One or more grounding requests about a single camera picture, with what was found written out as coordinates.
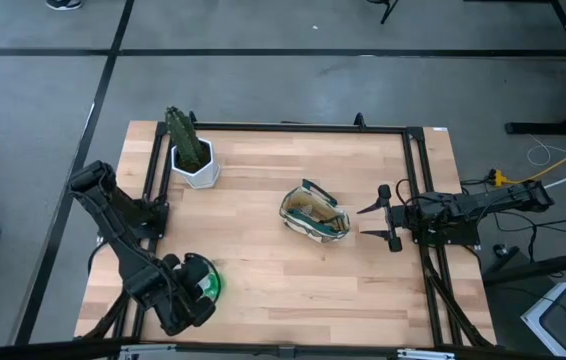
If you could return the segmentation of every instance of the shoe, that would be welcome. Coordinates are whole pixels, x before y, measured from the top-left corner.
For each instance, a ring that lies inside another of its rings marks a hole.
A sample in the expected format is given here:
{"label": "shoe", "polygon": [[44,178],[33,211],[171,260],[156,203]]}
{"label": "shoe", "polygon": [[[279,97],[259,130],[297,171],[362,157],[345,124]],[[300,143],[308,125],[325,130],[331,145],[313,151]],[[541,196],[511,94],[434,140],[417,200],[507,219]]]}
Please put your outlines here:
{"label": "shoe", "polygon": [[47,7],[52,10],[76,10],[82,5],[81,0],[47,0]]}

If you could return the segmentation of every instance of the white pot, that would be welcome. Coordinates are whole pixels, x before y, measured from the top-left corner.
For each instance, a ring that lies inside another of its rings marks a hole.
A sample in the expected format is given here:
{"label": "white pot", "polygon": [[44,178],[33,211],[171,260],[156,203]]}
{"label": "white pot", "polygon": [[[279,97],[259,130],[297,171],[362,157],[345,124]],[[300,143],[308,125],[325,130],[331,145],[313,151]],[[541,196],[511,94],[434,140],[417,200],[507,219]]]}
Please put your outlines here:
{"label": "white pot", "polygon": [[199,141],[203,143],[203,146],[207,146],[210,149],[210,162],[195,173],[181,170],[176,166],[176,154],[178,150],[176,146],[174,146],[172,148],[172,170],[181,174],[193,189],[206,189],[214,186],[221,173],[221,167],[216,163],[212,143],[201,138],[199,138]]}

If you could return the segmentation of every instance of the wooden tabletop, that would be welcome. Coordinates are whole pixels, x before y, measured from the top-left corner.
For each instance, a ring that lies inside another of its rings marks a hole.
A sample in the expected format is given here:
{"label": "wooden tabletop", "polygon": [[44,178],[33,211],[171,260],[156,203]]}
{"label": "wooden tabletop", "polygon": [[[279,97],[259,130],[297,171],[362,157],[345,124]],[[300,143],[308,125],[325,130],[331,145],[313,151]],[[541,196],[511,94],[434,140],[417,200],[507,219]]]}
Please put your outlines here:
{"label": "wooden tabletop", "polygon": [[[156,122],[130,123],[117,181],[140,197]],[[446,129],[425,128],[434,187],[460,192]],[[390,253],[380,238],[362,230],[383,229],[381,211],[356,215],[373,203],[380,184],[392,189],[406,178],[399,135],[199,131],[212,141],[221,165],[213,189],[192,190],[172,173],[170,215],[159,257],[200,253],[223,278],[214,315],[201,327],[169,337],[153,310],[142,340],[165,342],[431,346],[427,301],[418,248],[400,230],[403,251]],[[157,169],[166,154],[164,139]],[[419,187],[423,182],[413,146]],[[286,228],[278,214],[287,192],[307,178],[330,192],[350,215],[352,229],[340,242],[318,244]],[[407,184],[401,189],[409,197]],[[483,336],[494,342],[480,270],[466,249],[446,247],[455,297]],[[89,277],[76,334],[91,330],[121,289],[117,259],[105,247]],[[131,306],[125,334],[134,318]],[[444,338],[450,341],[439,299]]]}

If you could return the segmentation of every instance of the gray carpet floor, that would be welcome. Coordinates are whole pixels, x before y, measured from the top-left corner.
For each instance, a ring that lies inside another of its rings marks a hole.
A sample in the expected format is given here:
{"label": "gray carpet floor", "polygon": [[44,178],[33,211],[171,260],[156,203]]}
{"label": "gray carpet floor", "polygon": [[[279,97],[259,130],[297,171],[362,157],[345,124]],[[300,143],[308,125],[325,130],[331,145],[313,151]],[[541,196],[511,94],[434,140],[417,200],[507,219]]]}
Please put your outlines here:
{"label": "gray carpet floor", "polygon": [[[78,11],[52,12],[43,0],[0,0],[0,47],[109,48],[123,3],[85,0]],[[549,5],[410,0],[380,26],[382,10],[362,0],[136,1],[122,48],[566,48]],[[9,341],[104,63],[0,57],[0,345]],[[115,164],[127,123],[161,119],[172,104],[194,110],[199,121],[350,124],[362,112],[369,124],[443,126],[462,179],[493,167],[516,179],[542,169],[526,158],[537,144],[506,135],[503,124],[566,117],[566,61],[120,57],[88,162]],[[566,149],[566,137],[540,139]],[[545,160],[542,150],[531,156]],[[552,161],[563,156],[552,152]],[[546,179],[565,176],[566,164]],[[566,217],[566,184],[551,195],[557,205],[534,220]],[[75,207],[33,341],[71,338],[95,233]],[[488,218],[481,239],[487,267],[493,244],[525,248],[529,234],[499,232]],[[540,230],[535,250],[539,260],[566,254],[566,234]]]}

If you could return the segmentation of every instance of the potted cactus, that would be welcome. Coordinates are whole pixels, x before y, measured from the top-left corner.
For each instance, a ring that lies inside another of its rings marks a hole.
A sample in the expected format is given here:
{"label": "potted cactus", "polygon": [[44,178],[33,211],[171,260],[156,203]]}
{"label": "potted cactus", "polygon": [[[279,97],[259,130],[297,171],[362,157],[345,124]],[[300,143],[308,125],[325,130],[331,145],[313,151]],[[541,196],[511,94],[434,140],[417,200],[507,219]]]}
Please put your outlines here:
{"label": "potted cactus", "polygon": [[197,138],[192,120],[175,107],[167,108],[165,122],[174,144],[172,170],[183,175],[193,189],[213,187],[221,167],[214,159],[212,143]]}

